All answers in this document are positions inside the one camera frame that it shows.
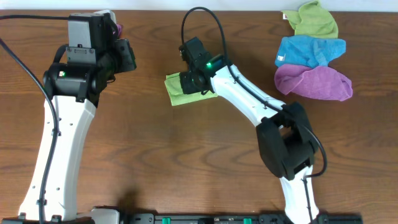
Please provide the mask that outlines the light green microfiber cloth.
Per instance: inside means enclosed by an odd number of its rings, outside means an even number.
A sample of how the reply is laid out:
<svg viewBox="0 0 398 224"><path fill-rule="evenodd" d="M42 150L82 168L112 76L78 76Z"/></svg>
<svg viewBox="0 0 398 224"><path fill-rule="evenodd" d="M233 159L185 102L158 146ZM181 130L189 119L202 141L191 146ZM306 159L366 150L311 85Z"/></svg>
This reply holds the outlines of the light green microfiber cloth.
<svg viewBox="0 0 398 224"><path fill-rule="evenodd" d="M218 97L216 93L212 92L208 92L205 95L202 95L201 93L192 93L188 95L184 94L182 86L180 84L179 75L180 75L179 73L173 73L171 75L167 75L164 81L172 106L179 106L200 100L207 100L209 98Z"/></svg>

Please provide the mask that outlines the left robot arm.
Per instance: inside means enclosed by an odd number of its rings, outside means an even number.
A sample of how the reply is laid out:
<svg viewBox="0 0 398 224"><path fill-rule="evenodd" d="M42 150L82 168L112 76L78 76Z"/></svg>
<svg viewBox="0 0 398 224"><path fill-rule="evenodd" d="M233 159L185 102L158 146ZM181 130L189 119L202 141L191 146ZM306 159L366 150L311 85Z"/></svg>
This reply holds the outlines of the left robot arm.
<svg viewBox="0 0 398 224"><path fill-rule="evenodd" d="M134 52L113 11L67 17L61 45L37 85L46 99L45 123L34 174L16 217L4 223L124 223L115 208L78 213L76 189L81 156L101 92L118 73L136 68Z"/></svg>

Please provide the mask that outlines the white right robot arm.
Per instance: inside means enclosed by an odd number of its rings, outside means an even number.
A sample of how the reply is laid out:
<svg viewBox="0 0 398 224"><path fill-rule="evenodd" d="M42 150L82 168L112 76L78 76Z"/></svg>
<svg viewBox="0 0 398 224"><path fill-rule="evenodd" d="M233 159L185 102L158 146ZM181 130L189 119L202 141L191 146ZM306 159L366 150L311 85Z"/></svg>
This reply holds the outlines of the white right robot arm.
<svg viewBox="0 0 398 224"><path fill-rule="evenodd" d="M287 218L292 223L314 222L319 209L312 189L313 165L315 153L324 149L303 106L264 93L226 56L212 56L196 37L179 51L188 65L180 74L183 93L216 93L245 115L256 129L263 163L281 182Z"/></svg>

